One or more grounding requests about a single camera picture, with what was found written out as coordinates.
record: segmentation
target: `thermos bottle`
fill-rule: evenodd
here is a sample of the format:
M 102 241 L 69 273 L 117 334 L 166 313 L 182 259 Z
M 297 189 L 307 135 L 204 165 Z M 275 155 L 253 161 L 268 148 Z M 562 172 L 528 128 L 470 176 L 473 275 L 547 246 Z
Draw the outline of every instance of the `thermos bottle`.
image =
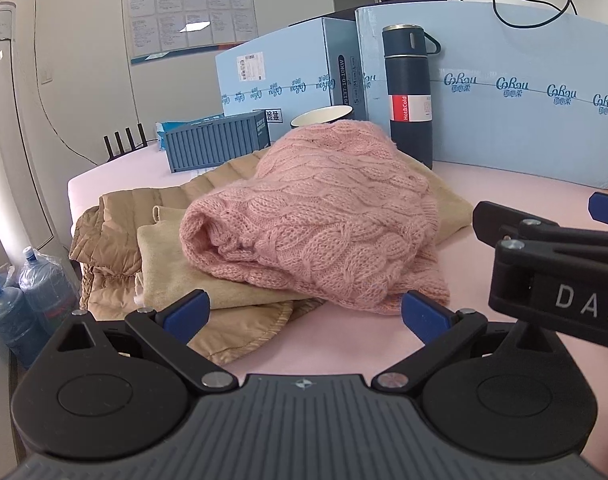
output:
M 390 98 L 390 136 L 398 150 L 433 167 L 433 112 L 428 70 L 428 38 L 438 54 L 441 45 L 419 25 L 389 25 L 382 30 Z

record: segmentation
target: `table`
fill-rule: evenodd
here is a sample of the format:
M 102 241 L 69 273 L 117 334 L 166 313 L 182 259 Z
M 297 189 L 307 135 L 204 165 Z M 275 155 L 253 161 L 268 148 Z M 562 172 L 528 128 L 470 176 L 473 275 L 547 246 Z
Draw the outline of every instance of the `table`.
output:
M 508 171 L 436 162 L 439 174 L 472 204 L 498 202 L 550 218 L 568 227 L 608 230 L 587 211 L 592 188 Z M 72 218 L 97 205 L 104 193 L 134 187 L 179 186 L 193 176 L 171 174 L 164 152 L 138 150 L 72 179 L 68 184 Z M 451 291 L 453 310 L 474 308 L 490 320 L 510 320 L 487 306 L 494 251 L 471 227 L 439 246 L 439 264 Z M 583 456 L 608 474 L 608 349 L 561 335 L 598 400 L 598 419 Z M 263 374 L 363 374 L 378 372 L 421 348 L 419 339 L 395 316 L 355 312 L 326 303 L 286 325 L 257 351 L 228 365 L 240 379 Z

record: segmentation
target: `white lettering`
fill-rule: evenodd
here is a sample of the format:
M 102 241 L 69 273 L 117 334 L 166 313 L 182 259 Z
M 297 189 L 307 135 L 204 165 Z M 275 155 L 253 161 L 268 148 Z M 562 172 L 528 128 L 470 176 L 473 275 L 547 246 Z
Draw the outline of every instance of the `white lettering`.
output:
M 566 301 L 565 303 L 562 303 L 562 296 L 564 295 L 564 291 L 568 292 L 568 301 Z M 568 308 L 569 306 L 571 306 L 571 303 L 573 303 L 574 295 L 575 295 L 575 292 L 573 291 L 573 287 L 564 285 L 564 283 L 560 283 L 559 292 L 558 292 L 558 300 L 555 302 L 555 306 L 558 306 L 559 308 Z
M 580 314 L 585 313 L 586 311 L 592 312 L 593 317 L 597 317 L 597 293 L 594 292 L 591 294 L 591 297 L 588 299 L 586 304 L 582 307 Z

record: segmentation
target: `cable knit pattern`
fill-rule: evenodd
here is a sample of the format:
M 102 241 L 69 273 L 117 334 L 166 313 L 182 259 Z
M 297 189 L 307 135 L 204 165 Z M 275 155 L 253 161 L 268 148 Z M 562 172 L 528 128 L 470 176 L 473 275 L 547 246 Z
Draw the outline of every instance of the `cable knit pattern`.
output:
M 399 312 L 417 289 L 447 304 L 428 181 L 375 124 L 292 130 L 239 180 L 195 200 L 181 222 L 188 260 L 217 278 L 288 288 L 348 308 Z

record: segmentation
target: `bulletin board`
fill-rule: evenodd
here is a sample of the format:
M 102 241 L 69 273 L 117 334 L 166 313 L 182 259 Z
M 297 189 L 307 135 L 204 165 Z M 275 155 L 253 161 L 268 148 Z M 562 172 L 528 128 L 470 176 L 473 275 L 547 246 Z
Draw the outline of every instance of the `bulletin board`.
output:
M 132 64 L 257 37 L 253 0 L 122 0 Z

